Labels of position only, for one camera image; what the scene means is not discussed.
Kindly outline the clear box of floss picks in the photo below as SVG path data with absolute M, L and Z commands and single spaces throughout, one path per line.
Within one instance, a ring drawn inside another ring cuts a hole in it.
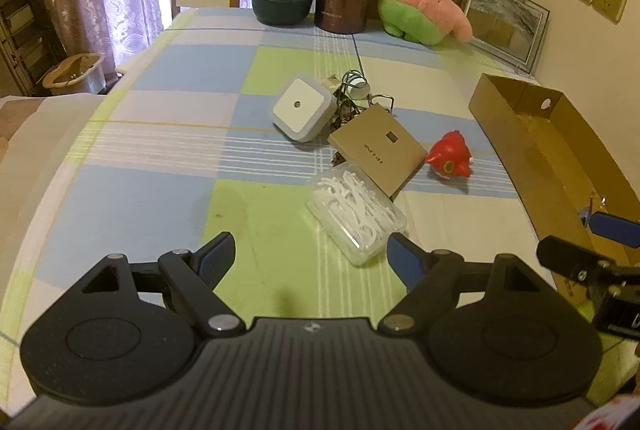
M 313 176 L 306 206 L 355 267 L 378 257 L 388 237 L 407 228 L 406 216 L 353 161 Z

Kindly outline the red toy figure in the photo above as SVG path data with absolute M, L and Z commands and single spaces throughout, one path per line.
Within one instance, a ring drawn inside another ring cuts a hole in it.
M 457 130 L 446 132 L 425 156 L 425 163 L 442 178 L 470 178 L 473 156 Z

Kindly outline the gold TP-Link square router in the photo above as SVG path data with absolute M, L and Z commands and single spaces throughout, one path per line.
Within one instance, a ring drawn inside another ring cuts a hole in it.
M 394 197 L 422 166 L 421 143 L 381 105 L 372 105 L 329 135 L 345 161 L 358 164 L 388 197 Z

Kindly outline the white square night light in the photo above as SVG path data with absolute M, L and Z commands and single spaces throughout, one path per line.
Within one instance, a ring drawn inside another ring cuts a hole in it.
M 336 110 L 336 98 L 329 89 L 295 77 L 274 99 L 270 117 L 290 140 L 305 143 L 317 137 Z

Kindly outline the blue binder clip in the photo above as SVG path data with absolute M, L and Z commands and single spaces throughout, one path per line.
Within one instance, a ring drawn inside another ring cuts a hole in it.
M 629 248 L 640 247 L 640 225 L 638 221 L 615 216 L 606 210 L 606 198 L 592 195 L 587 207 L 578 217 L 591 233 L 620 243 Z

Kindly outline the cardboard tray box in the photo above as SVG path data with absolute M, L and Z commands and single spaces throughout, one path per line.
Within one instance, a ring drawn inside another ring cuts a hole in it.
M 554 235 L 636 265 L 639 251 L 591 233 L 579 213 L 591 202 L 632 221 L 639 200 L 605 145 L 562 92 L 480 76 L 469 109 L 518 191 L 538 239 Z

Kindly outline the checkered tablecloth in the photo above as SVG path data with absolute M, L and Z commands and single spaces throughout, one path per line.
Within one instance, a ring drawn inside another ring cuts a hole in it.
M 1 297 L 1 406 L 32 398 L 18 345 L 26 329 L 102 257 L 156 259 L 222 231 L 238 257 L 218 286 L 245 320 L 370 317 L 402 294 L 383 261 L 350 265 L 305 205 L 331 166 L 326 140 L 296 144 L 270 117 L 293 79 L 363 72 L 424 146 L 462 133 L 472 176 L 418 171 L 397 196 L 410 239 L 470 260 L 499 253 L 536 263 L 537 238 L 513 184 L 473 118 L 484 74 L 506 68 L 452 40 L 426 48 L 370 25 L 355 36 L 312 24 L 274 28 L 244 9 L 183 13 L 98 107 L 66 132 L 35 196 L 11 218 L 12 269 Z

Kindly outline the beige basket on floor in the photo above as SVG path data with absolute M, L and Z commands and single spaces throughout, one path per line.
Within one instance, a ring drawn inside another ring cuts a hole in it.
M 99 94 L 106 88 L 100 53 L 78 53 L 47 72 L 42 86 L 54 96 L 62 94 Z

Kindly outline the framed sand picture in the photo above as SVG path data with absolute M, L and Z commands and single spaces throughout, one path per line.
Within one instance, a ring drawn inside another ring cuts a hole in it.
M 532 75 L 550 11 L 532 0 L 463 0 L 472 25 L 471 44 L 516 72 Z

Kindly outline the pink Patrick star plush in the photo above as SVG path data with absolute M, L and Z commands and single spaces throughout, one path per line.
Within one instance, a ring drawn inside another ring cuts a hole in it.
M 453 0 L 378 0 L 376 5 L 387 34 L 435 46 L 451 36 L 459 42 L 473 37 L 472 25 Z

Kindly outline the dark wooden folding rack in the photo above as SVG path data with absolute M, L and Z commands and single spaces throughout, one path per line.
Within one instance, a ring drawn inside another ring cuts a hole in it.
M 50 94 L 43 78 L 65 58 L 44 0 L 1 0 L 1 60 L 21 94 Z

